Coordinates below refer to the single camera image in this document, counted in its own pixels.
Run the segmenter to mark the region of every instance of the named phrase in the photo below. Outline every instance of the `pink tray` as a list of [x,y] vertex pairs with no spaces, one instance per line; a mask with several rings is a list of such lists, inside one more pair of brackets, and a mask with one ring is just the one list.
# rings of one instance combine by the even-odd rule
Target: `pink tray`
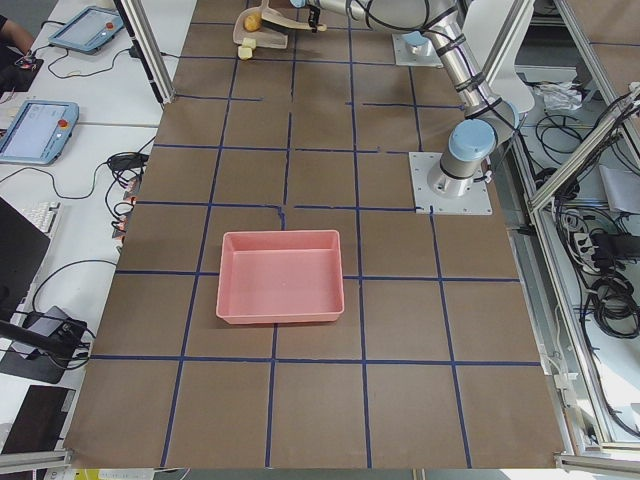
[[225,234],[218,317],[232,324],[332,322],[342,312],[338,232]]

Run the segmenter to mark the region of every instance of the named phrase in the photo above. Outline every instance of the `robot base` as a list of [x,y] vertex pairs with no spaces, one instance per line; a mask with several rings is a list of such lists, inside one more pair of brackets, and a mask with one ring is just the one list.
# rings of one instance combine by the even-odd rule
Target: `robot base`
[[411,166],[411,183],[413,184],[413,199],[418,213],[433,213],[437,215],[491,215],[491,201],[484,182],[471,184],[469,191],[462,197],[449,199],[435,193],[428,184],[429,171],[440,161],[441,153],[411,152],[409,165]]
[[421,47],[411,47],[404,41],[402,35],[392,35],[393,51],[396,55],[396,65],[409,67],[437,67],[442,68],[442,62],[436,54],[431,42]]

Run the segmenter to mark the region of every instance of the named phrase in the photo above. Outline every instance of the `white keyboard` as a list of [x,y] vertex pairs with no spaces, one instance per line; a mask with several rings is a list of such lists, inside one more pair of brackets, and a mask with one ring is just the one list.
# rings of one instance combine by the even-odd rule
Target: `white keyboard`
[[41,202],[29,208],[23,208],[20,213],[33,223],[38,230],[52,237],[60,214],[60,202]]

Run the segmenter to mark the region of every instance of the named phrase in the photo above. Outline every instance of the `white desk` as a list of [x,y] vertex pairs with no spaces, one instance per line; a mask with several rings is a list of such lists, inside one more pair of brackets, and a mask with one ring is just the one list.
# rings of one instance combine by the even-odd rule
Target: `white desk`
[[[86,0],[61,0],[51,13],[50,19],[68,21],[93,3]],[[195,3],[196,0],[143,1],[161,51],[173,55],[180,54]],[[49,36],[57,28],[56,25],[45,25],[36,38],[34,48],[47,45]],[[131,45],[129,35],[123,29],[95,55],[70,52],[69,57],[52,68],[58,75],[78,71],[86,74],[102,70],[111,65],[117,52],[130,48]],[[125,52],[118,56],[113,70],[88,78],[62,80],[54,77],[46,67],[64,53],[64,49],[57,47],[38,52],[38,57],[42,58],[45,64],[29,90],[31,98],[76,102],[80,106],[80,123],[158,126],[162,108],[153,95],[140,60],[131,58]],[[164,58],[167,70],[173,78],[178,59]]]
[[[155,135],[155,129],[144,127],[79,125],[66,145],[61,157],[50,167],[43,167],[56,177],[56,184],[65,195],[87,193],[95,167],[110,155],[137,150]],[[0,165],[0,178],[22,168],[19,165]],[[57,268],[76,260],[104,259],[117,262],[116,242],[111,239],[112,228],[104,204],[104,195],[113,181],[109,169],[99,170],[96,190],[86,200],[61,200],[62,215],[58,231],[49,248],[40,272],[46,278]],[[110,204],[122,198],[123,191],[114,187]],[[38,172],[26,171],[0,184],[0,196],[16,208],[28,207],[40,201],[55,200],[51,180]],[[97,330],[106,302],[114,267],[106,264],[77,265],[54,277],[42,290],[38,307],[57,305],[71,317],[86,321]],[[8,341],[0,340],[0,348]],[[84,370],[66,372],[58,384],[78,389]],[[0,374],[0,423],[12,423],[18,413],[32,380]]]

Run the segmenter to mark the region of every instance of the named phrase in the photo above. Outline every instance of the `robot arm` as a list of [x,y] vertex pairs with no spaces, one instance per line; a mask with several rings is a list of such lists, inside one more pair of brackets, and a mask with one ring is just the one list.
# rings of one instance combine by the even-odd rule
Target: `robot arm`
[[518,113],[487,83],[457,23],[455,0],[291,0],[298,8],[328,10],[364,22],[373,30],[420,32],[428,38],[465,105],[466,120],[449,138],[430,185],[445,197],[464,194],[478,164],[511,138]]

